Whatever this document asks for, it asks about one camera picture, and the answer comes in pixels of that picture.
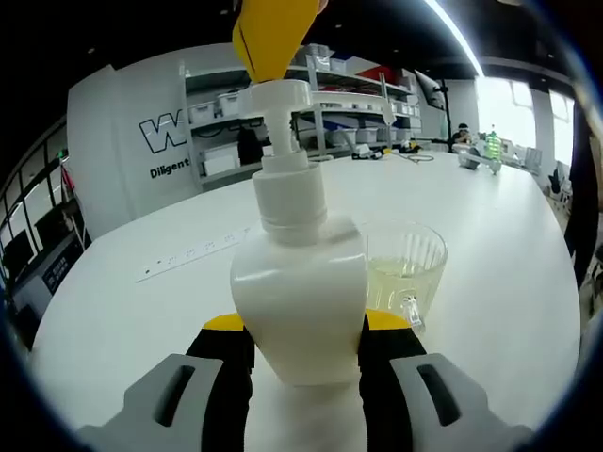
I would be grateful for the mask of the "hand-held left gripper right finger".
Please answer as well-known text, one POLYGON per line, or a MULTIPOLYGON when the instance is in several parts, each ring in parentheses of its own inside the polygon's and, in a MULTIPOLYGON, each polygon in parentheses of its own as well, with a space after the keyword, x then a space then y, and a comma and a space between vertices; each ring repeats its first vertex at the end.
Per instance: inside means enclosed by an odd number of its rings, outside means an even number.
POLYGON ((370 451, 516 451, 532 431, 489 408, 485 390, 410 324, 368 309, 358 347, 359 394, 370 451))

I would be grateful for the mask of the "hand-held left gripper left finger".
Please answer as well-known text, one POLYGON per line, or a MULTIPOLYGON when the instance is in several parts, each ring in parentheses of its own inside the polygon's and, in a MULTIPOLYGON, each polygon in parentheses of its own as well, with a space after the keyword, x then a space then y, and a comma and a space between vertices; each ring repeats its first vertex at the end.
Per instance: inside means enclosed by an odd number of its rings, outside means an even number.
POLYGON ((206 322, 127 388, 122 409, 78 436, 89 451, 242 451, 255 344, 237 314, 206 322))

